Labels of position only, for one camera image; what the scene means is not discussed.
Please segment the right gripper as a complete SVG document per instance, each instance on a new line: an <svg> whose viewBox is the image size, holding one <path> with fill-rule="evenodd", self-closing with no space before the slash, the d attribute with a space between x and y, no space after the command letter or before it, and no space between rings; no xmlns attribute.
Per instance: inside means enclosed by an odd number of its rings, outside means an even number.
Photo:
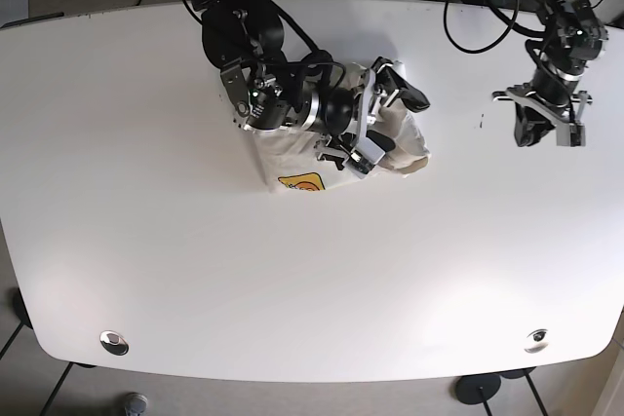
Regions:
<svg viewBox="0 0 624 416"><path fill-rule="evenodd" d="M311 131L320 136L314 145L317 160L345 163L355 144L365 137L383 151L396 148L392 138L373 128L379 109L389 108L397 100L412 113L430 107L426 95L396 70L399 65L379 57L363 72L356 87L334 87L325 95L321 94L320 82L311 84L311 97L317 100L311 105Z"/></svg>

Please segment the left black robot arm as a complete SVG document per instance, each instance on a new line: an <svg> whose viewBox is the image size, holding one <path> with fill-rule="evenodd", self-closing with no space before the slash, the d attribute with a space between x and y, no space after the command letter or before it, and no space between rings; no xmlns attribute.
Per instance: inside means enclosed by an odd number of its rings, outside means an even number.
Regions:
<svg viewBox="0 0 624 416"><path fill-rule="evenodd" d="M589 0L533 1L544 26L525 41L535 72L529 82L495 92L492 99L515 104L518 146L533 146L553 132L559 146L581 147L586 141L581 117L593 99L576 88L587 63L604 54L608 34Z"/></svg>

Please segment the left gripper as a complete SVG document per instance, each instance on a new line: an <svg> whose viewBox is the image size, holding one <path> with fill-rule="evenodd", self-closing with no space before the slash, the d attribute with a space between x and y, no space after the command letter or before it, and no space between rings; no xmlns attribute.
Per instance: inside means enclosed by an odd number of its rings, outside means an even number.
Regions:
<svg viewBox="0 0 624 416"><path fill-rule="evenodd" d="M558 132L563 129L571 133L584 132L581 117L585 108L593 104L593 98L587 91L572 94L568 104L553 104L529 83L509 87L505 91L495 91L491 99L516 103L514 137L518 147L536 145L554 127Z"/></svg>

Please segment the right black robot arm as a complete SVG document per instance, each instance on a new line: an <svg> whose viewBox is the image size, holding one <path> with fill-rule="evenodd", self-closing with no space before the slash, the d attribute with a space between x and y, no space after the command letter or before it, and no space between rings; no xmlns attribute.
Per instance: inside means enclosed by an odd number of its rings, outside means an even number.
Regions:
<svg viewBox="0 0 624 416"><path fill-rule="evenodd" d="M409 172L427 162L413 117L430 102L399 62L340 63L274 0L181 1L201 25L235 124L255 133L259 151L301 146L358 174Z"/></svg>

